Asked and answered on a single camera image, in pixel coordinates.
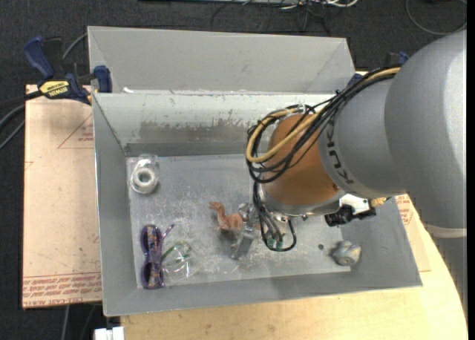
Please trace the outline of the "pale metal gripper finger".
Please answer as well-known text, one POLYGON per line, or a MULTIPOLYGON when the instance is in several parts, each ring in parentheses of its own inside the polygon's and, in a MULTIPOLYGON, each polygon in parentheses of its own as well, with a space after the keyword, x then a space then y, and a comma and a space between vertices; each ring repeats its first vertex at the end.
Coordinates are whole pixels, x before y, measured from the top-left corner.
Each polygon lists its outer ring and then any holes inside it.
POLYGON ((240 259, 249 253, 251 245, 261 234, 261 226, 245 224, 237 237, 237 242, 232 247, 231 259, 240 259))
POLYGON ((244 223, 257 223, 258 213, 253 203, 242 203, 238 206, 237 212, 240 214, 244 223))

